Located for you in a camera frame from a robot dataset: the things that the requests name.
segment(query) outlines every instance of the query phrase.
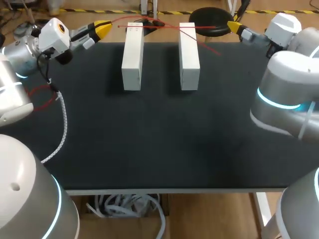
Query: red string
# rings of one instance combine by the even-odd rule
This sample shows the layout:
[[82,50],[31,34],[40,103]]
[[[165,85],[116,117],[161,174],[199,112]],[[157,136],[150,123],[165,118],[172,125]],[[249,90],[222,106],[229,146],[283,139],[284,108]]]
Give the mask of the red string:
[[[35,87],[30,92],[28,91],[28,89],[25,89],[25,91],[28,94],[28,96],[31,97],[35,92],[37,92],[39,90],[43,90],[43,89],[50,89],[50,86],[49,85],[41,85],[41,86]],[[34,111],[40,111],[40,110],[48,107],[55,100],[55,98],[56,98],[56,93],[53,92],[51,99],[48,100],[47,102],[45,102],[43,105],[35,107]]]
[[215,49],[213,49],[213,48],[207,46],[204,42],[201,42],[201,41],[195,39],[194,37],[192,37],[191,35],[187,34],[186,32],[182,31],[182,30],[179,28],[179,26],[173,26],[173,25],[171,25],[171,24],[169,24],[169,23],[163,22],[162,20],[154,19],[154,18],[149,17],[149,16],[140,16],[140,15],[138,15],[138,16],[122,16],[122,17],[119,17],[119,18],[114,19],[114,20],[112,21],[112,23],[117,22],[117,21],[119,21],[119,20],[127,19],[127,18],[143,18],[143,19],[147,19],[147,20],[152,20],[152,21],[161,22],[161,23],[163,23],[163,24],[165,24],[165,25],[167,25],[167,26],[169,26],[169,27],[171,27],[171,28],[175,28],[176,30],[179,30],[180,32],[184,33],[186,36],[190,37],[190,38],[193,39],[194,41],[197,41],[197,43],[198,43],[199,45],[201,45],[201,46],[205,47],[206,49],[212,51],[212,52],[215,53],[216,55],[218,55],[218,56],[221,55],[218,51],[216,51]]
[[[132,27],[125,25],[118,25],[118,27]],[[142,28],[216,28],[216,26],[134,26],[134,27],[142,27]]]

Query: floor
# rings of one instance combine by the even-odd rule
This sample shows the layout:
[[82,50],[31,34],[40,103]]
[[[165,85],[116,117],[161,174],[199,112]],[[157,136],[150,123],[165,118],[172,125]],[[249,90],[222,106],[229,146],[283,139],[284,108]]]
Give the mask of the floor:
[[[137,10],[139,0],[66,0],[65,8]],[[319,6],[319,0],[313,0]],[[192,11],[203,6],[216,6],[227,9],[226,0],[159,0],[160,11]],[[314,10],[307,0],[252,0],[251,10]],[[319,14],[294,14],[303,27],[319,28]],[[115,19],[125,14],[62,13],[59,18],[68,28],[78,28],[99,19]],[[245,14],[242,23],[257,32],[263,32],[273,14]],[[48,18],[36,13],[35,18]],[[160,15],[159,18],[170,24],[187,22],[188,15]],[[5,45],[13,41],[10,33],[17,25],[25,21],[25,15],[10,22],[3,33]],[[146,42],[177,41],[178,32],[174,29],[160,29],[146,37]],[[113,26],[104,42],[125,41],[123,28]],[[238,37],[229,34],[212,41],[238,41]],[[280,193],[268,193],[272,212]],[[257,239],[258,227],[255,220],[251,195],[233,194],[172,194],[168,196],[169,216],[166,218],[165,239]],[[152,239],[160,228],[158,217],[142,219],[97,219],[92,215],[81,216],[80,239]]]

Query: black table surface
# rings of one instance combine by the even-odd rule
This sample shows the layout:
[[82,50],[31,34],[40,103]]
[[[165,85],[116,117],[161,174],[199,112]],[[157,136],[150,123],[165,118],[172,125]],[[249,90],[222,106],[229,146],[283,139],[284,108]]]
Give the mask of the black table surface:
[[[52,63],[50,75],[67,107],[68,135],[45,164],[67,190],[283,188],[319,166],[319,147],[265,131],[249,116],[268,59],[266,49],[211,43],[199,46],[197,91],[182,92],[178,45],[146,43],[142,89],[123,90],[123,43],[99,43]],[[45,84],[39,74],[23,81]],[[48,91],[32,96],[35,106]],[[61,107],[0,129],[39,159],[60,143]]]

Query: table leg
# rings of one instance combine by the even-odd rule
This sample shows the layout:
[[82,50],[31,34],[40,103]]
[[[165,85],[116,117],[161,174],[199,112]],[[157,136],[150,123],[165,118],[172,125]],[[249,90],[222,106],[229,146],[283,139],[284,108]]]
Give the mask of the table leg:
[[279,234],[279,228],[277,226],[276,214],[274,214],[267,225],[261,230],[262,239],[275,239]]
[[148,0],[141,0],[141,12],[142,15],[148,14]]
[[232,11],[232,7],[233,7],[233,4],[231,3],[231,0],[227,0],[228,2],[228,7],[229,7],[229,11],[231,12]]
[[263,229],[272,218],[267,195],[266,193],[254,193],[254,200],[256,204],[260,228]]
[[234,0],[233,6],[232,6],[232,8],[231,8],[231,15],[232,15],[232,16],[235,15],[236,6],[237,6],[237,0]]
[[157,19],[158,17],[158,0],[153,0],[153,18]]

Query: white rectangular block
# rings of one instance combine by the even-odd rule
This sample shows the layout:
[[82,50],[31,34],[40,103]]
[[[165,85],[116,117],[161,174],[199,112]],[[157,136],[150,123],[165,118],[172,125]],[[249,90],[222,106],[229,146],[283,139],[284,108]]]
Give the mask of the white rectangular block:
[[[195,26],[193,22],[180,23],[179,26]],[[196,39],[195,28],[181,28],[181,30]],[[194,91],[198,88],[199,57],[197,42],[179,32],[179,70],[180,86],[183,91]]]
[[124,90],[139,91],[141,90],[144,33],[143,23],[128,23],[125,47],[122,61],[122,77]]

